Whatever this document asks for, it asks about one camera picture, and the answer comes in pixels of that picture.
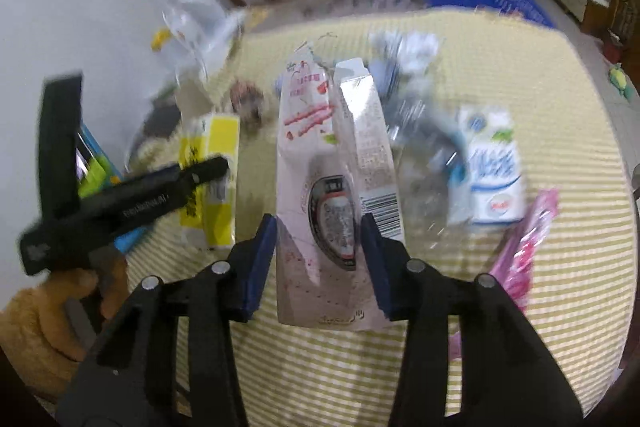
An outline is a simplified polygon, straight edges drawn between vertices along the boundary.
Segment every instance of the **pink plastic wrapper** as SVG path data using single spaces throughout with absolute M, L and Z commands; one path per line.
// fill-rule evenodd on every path
M 533 277 L 533 254 L 545 240 L 558 215 L 558 190 L 540 190 L 524 219 L 506 233 L 508 239 L 489 272 L 523 313 L 529 303 Z M 460 332 L 449 335 L 449 360 L 462 355 Z

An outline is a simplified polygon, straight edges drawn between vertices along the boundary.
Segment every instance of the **red object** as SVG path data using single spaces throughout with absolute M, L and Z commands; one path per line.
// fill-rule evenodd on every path
M 622 43 L 611 35 L 611 32 L 607 32 L 602 54 L 611 64 L 617 64 L 622 62 L 623 47 Z

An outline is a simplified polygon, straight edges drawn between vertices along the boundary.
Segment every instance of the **plush toy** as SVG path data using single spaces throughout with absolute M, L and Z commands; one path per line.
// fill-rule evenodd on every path
M 114 258 L 110 273 L 113 282 L 100 305 L 106 320 L 129 295 L 124 257 Z M 91 270 L 52 272 L 39 286 L 18 291 L 0 313 L 0 345 L 35 396 L 55 403 L 84 359 L 63 306 L 67 299 L 91 295 L 97 283 Z
M 631 99 L 631 86 L 628 83 L 628 77 L 622 70 L 622 64 L 617 63 L 609 70 L 609 82 L 616 86 L 622 96 L 627 100 Z

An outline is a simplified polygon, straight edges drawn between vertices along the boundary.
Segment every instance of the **green toy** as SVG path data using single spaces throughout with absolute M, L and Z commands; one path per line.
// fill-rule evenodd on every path
M 617 63 L 609 70 L 609 82 L 618 88 L 622 96 L 631 100 L 631 86 L 626 73 L 622 70 L 622 64 Z

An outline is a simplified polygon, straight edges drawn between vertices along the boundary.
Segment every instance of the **yellow striped tablecloth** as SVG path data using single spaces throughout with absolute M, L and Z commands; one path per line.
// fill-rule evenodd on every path
M 235 77 L 271 91 L 287 58 L 317 41 L 325 60 L 372 57 L 368 35 L 398 29 L 444 39 L 434 67 L 437 98 L 447 105 L 491 103 L 509 108 L 531 200 L 558 187 L 560 214 L 534 258 L 527 316 L 556 357 L 588 411 L 618 366 L 636 287 L 636 225 L 623 163 L 592 80 L 559 32 L 488 14 L 444 9 L 292 26 L 245 37 L 208 90 L 219 100 Z M 333 37 L 318 38 L 327 33 Z M 238 239 L 250 237 L 275 211 L 275 121 L 242 136 L 238 177 Z M 177 160 L 177 137 L 156 164 Z M 473 235 L 463 251 L 431 258 L 447 275 L 472 279 L 490 267 L 499 232 Z M 183 279 L 223 257 L 180 242 L 177 216 L 162 218 L 129 257 L 130 284 L 156 274 Z M 274 263 L 260 310 L 232 325 L 244 405 L 253 426 L 386 425 L 394 399 L 405 324 L 350 333 L 278 323 Z M 186 336 L 178 338 L 178 379 L 187 384 Z M 460 405 L 460 361 L 451 363 L 447 413 Z

